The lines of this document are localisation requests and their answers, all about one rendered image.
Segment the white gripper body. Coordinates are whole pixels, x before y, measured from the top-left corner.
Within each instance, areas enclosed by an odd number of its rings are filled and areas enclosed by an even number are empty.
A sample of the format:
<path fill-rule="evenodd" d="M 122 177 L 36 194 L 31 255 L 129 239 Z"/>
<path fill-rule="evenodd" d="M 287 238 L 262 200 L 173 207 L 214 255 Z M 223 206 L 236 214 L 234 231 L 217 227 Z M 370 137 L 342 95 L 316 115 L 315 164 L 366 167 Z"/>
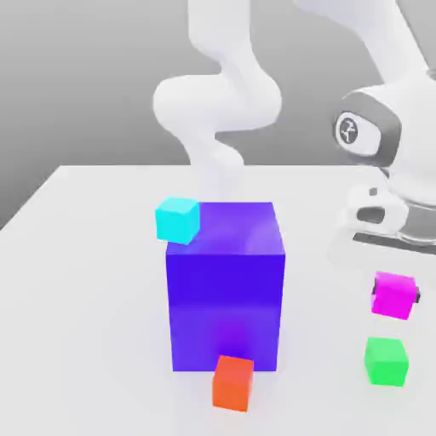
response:
<path fill-rule="evenodd" d="M 362 232 L 336 233 L 330 240 L 328 256 L 337 266 L 366 273 L 425 275 L 436 270 L 436 245 L 409 244 Z"/>

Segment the small magenta cube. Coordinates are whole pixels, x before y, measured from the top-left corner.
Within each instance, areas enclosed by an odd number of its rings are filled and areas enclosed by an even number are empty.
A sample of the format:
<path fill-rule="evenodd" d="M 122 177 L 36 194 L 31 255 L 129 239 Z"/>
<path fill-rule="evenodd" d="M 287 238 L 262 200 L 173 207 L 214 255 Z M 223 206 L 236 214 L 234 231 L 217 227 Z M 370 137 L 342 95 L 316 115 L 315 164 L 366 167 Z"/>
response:
<path fill-rule="evenodd" d="M 376 298 L 371 300 L 374 314 L 407 320 L 416 299 L 416 281 L 390 272 L 376 272 Z"/>

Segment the small green cube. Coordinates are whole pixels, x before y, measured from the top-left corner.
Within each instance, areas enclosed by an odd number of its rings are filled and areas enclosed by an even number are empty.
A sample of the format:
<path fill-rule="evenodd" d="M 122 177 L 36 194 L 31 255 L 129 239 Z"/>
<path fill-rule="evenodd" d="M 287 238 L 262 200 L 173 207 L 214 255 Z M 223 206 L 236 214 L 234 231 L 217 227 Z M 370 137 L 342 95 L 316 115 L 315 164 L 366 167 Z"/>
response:
<path fill-rule="evenodd" d="M 369 337 L 365 346 L 364 367 L 371 384 L 402 387 L 409 369 L 403 342 L 396 338 Z"/>

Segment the small orange cube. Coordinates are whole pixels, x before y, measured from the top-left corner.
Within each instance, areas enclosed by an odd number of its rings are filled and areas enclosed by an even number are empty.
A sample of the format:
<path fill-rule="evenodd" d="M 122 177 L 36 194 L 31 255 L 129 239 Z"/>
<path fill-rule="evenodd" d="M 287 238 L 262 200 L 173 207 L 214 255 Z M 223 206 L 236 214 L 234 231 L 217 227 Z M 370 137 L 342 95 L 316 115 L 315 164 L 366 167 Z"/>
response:
<path fill-rule="evenodd" d="M 212 380 L 212 405 L 247 412 L 253 378 L 252 360 L 221 355 Z"/>

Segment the small cyan cube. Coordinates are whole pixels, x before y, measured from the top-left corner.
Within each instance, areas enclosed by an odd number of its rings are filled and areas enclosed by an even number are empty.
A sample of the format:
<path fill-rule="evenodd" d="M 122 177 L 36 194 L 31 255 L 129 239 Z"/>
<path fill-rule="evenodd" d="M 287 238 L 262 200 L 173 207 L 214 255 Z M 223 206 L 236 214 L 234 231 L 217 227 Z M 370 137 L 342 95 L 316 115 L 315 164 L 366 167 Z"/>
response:
<path fill-rule="evenodd" d="M 200 203 L 190 198 L 166 198 L 155 210 L 157 238 L 188 245 L 200 229 Z"/>

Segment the large blue box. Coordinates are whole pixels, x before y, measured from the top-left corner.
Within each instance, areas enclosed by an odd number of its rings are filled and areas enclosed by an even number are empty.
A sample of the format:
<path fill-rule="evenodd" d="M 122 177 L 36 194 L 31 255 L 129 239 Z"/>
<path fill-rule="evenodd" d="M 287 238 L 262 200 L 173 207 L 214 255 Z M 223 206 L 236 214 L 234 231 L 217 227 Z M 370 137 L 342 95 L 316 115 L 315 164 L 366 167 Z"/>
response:
<path fill-rule="evenodd" d="M 276 370 L 286 254 L 272 203 L 202 203 L 198 234 L 165 260 L 173 370 L 221 355 Z"/>

